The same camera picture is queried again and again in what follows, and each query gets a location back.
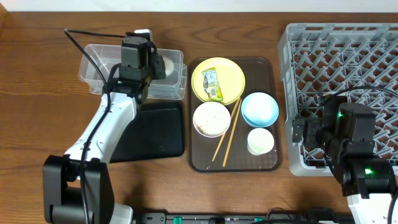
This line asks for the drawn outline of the green snack wrapper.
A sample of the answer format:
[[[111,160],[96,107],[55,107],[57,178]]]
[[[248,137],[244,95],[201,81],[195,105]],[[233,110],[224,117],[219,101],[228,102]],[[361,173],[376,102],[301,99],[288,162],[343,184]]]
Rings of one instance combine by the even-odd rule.
[[[222,101],[223,95],[221,86],[217,77],[215,67],[211,67],[201,72],[203,76],[204,91],[208,95],[210,101]]]

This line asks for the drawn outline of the yellow round plate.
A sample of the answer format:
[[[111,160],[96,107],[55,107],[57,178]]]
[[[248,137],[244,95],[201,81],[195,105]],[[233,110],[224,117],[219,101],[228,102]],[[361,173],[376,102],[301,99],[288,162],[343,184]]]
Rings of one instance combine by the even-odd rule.
[[[202,71],[211,67],[216,68],[217,77],[223,95],[223,105],[229,105],[236,101],[243,93],[246,80],[240,66],[230,59],[222,57],[208,58],[200,62],[194,69],[191,77],[191,86],[194,94],[203,102],[210,101],[204,91]]]

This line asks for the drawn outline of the white tissue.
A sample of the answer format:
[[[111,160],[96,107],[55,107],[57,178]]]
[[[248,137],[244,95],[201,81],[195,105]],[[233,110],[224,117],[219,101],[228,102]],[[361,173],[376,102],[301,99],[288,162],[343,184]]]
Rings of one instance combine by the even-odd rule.
[[[174,62],[166,56],[163,56],[163,61],[164,61],[164,65],[165,65],[165,74],[166,77],[171,76],[173,70],[174,70]]]

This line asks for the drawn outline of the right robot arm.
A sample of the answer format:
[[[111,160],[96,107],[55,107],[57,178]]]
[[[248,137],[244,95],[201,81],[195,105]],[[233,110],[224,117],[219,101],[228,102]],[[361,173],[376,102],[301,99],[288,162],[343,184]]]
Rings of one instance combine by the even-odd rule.
[[[374,154],[376,115],[369,106],[333,100],[321,118],[296,117],[292,140],[320,148],[355,223],[397,223],[392,165]]]

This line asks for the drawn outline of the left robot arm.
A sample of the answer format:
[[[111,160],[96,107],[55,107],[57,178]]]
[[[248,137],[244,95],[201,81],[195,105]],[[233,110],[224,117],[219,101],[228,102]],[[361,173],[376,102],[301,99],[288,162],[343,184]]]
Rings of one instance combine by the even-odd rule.
[[[101,76],[103,95],[89,125],[64,155],[43,165],[47,223],[131,223],[133,209],[114,201],[108,172],[127,125],[148,96],[152,80],[166,77],[165,63],[150,32],[122,37],[121,63]]]

